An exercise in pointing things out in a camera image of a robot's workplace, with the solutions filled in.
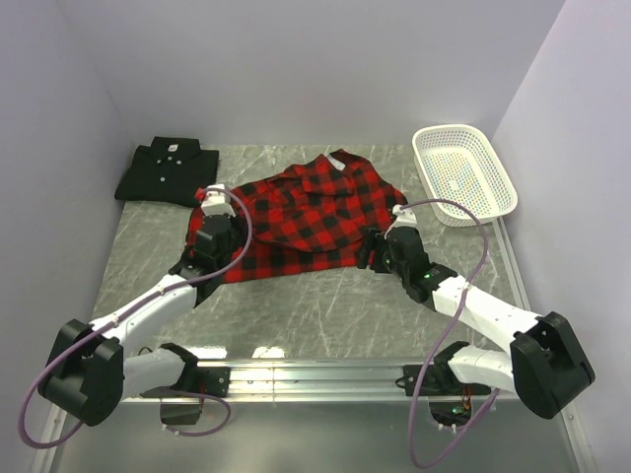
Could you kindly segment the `red black plaid shirt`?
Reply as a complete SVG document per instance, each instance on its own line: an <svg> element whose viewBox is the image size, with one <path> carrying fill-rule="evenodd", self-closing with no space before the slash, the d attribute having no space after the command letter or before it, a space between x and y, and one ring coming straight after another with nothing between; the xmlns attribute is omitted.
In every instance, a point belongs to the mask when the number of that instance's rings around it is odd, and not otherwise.
<svg viewBox="0 0 631 473"><path fill-rule="evenodd" d="M367 232L386 231L403 193L363 157L337 150L233 188L253 241L228 284L354 267Z"/></svg>

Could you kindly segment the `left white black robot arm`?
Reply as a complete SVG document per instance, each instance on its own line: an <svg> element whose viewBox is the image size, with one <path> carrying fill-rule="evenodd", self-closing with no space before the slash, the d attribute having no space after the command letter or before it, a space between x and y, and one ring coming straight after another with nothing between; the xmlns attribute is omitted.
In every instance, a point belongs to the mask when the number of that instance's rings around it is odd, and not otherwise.
<svg viewBox="0 0 631 473"><path fill-rule="evenodd" d="M198 359L187 349L166 343L146 355L136 351L166 322L209 299L251 240L248 214L204 217L193 246L147 293L90 323L72 319L60 328L35 392L90 427L130 397L206 395Z"/></svg>

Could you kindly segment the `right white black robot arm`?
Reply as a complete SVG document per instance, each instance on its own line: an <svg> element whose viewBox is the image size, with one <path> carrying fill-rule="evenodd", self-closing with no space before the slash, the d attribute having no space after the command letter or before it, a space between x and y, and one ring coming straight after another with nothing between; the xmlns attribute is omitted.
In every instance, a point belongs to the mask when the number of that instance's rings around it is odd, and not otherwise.
<svg viewBox="0 0 631 473"><path fill-rule="evenodd" d="M428 363L420 392L454 394L474 384L516 394L530 412L552 419L585 391L596 373L569 320L539 315L467 284L453 269L430 260L411 227L370 229L359 250L359 268L394 275L406 295L495 344L480 349L454 342Z"/></svg>

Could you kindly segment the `folded black button shirt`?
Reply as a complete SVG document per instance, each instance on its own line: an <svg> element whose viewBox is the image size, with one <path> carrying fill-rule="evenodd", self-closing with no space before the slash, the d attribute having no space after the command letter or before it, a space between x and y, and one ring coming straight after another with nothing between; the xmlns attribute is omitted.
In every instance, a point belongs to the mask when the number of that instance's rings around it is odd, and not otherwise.
<svg viewBox="0 0 631 473"><path fill-rule="evenodd" d="M156 136L136 148L114 198L194 208L198 189L216 183L219 162L220 152L202 149L197 139Z"/></svg>

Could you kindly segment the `white plastic mesh basket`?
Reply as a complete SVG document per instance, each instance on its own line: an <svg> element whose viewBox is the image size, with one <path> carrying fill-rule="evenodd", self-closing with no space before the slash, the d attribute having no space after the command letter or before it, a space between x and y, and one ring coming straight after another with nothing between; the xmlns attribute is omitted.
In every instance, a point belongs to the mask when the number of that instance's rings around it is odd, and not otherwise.
<svg viewBox="0 0 631 473"><path fill-rule="evenodd" d="M512 213L518 194L488 138L466 124L425 127L412 138L414 164L432 209L448 227Z"/></svg>

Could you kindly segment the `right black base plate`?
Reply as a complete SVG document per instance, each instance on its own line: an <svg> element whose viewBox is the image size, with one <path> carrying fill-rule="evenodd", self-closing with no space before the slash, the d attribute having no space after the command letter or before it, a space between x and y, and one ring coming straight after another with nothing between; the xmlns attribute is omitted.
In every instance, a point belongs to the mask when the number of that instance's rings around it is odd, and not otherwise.
<svg viewBox="0 0 631 473"><path fill-rule="evenodd" d="M405 391L405 395L411 397L417 382L421 365L404 365L402 375L394 381L396 387ZM481 396L491 393L491 388L482 384L464 384L448 372L445 368L430 365L423 378L420 395L426 397L437 396Z"/></svg>

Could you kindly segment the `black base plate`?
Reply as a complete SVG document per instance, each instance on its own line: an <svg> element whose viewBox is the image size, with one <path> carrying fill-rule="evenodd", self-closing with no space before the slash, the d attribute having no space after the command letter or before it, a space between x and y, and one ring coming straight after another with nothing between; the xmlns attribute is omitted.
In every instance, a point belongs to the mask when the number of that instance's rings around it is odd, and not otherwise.
<svg viewBox="0 0 631 473"><path fill-rule="evenodd" d="M405 395L411 397L417 382L421 365L404 365L402 375L394 381L396 387L405 391ZM481 396L491 393L491 388L482 384L464 384L448 372L445 368L430 365L423 378L420 395L426 397L437 396Z"/></svg>
<svg viewBox="0 0 631 473"><path fill-rule="evenodd" d="M146 390L141 397L157 398L159 396L192 396L193 394L208 394L225 398L228 395L231 369L228 367L200 367L185 368L183 374L170 386L158 386Z"/></svg>

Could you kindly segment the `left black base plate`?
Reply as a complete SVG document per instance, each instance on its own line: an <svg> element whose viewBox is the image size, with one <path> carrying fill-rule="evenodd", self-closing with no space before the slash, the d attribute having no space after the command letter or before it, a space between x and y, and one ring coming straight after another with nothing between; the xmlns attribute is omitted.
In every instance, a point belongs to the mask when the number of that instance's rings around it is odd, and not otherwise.
<svg viewBox="0 0 631 473"><path fill-rule="evenodd" d="M146 390L141 397L157 398L159 396L192 396L193 394L208 394L225 398L228 395L231 369L228 367L200 367L185 368L183 374L170 386L158 386Z"/></svg>

